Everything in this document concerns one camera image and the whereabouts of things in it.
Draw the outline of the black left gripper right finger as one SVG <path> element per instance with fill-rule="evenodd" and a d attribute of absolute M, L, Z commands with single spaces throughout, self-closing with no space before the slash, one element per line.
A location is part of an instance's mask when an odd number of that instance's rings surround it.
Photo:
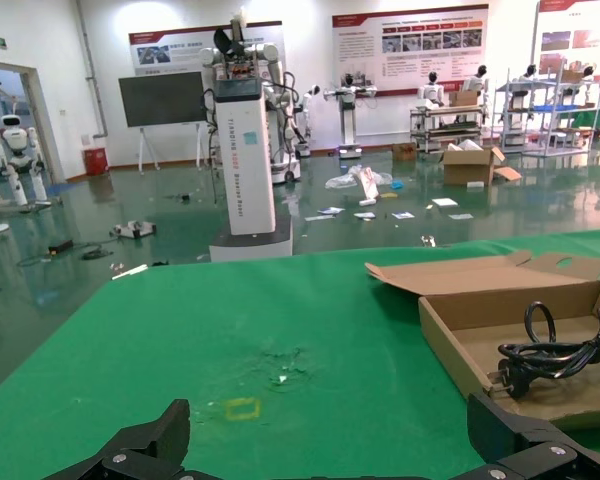
<path fill-rule="evenodd" d="M 600 479 L 600 453 L 552 423 L 509 413 L 488 395 L 467 399 L 471 446 L 484 464 L 460 479 Z"/>

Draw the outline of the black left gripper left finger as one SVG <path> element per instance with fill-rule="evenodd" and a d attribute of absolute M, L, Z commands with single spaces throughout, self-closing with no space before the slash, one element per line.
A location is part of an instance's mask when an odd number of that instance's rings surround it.
<path fill-rule="evenodd" d="M 191 436 L 190 405 L 176 399 L 154 421 L 120 429 L 98 452 L 51 474 L 73 479 L 203 479 L 183 466 Z"/>

